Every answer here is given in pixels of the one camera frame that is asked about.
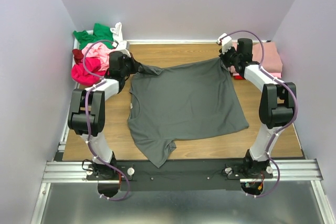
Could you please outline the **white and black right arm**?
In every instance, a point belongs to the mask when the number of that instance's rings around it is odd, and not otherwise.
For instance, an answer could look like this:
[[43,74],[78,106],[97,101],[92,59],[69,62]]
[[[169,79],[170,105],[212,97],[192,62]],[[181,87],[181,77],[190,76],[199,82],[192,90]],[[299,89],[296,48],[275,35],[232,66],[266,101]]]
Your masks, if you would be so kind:
[[279,135],[296,119],[296,86],[283,82],[267,72],[259,62],[253,61],[251,39],[241,38],[234,46],[231,37],[223,34],[217,43],[221,46],[219,56],[225,68],[234,67],[241,77],[261,92],[260,130],[237,170],[247,178],[254,178],[267,170]]

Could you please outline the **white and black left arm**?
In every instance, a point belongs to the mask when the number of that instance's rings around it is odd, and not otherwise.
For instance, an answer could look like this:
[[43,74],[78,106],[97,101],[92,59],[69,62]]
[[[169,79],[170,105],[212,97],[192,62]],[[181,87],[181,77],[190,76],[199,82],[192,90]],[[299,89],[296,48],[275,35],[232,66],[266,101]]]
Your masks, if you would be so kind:
[[130,75],[139,71],[137,62],[128,50],[110,54],[109,69],[88,88],[74,89],[70,101],[68,127],[86,143],[92,155],[92,172],[124,177],[117,168],[113,150],[108,146],[103,128],[106,121],[106,101],[119,94]]

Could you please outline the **dark grey t shirt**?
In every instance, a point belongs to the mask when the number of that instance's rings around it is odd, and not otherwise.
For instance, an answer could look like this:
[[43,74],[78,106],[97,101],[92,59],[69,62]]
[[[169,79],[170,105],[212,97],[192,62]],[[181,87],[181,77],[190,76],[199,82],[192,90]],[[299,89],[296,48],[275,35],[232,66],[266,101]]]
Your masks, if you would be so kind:
[[130,94],[131,136],[155,167],[166,162],[176,140],[226,135],[249,126],[219,58],[169,68],[141,66]]

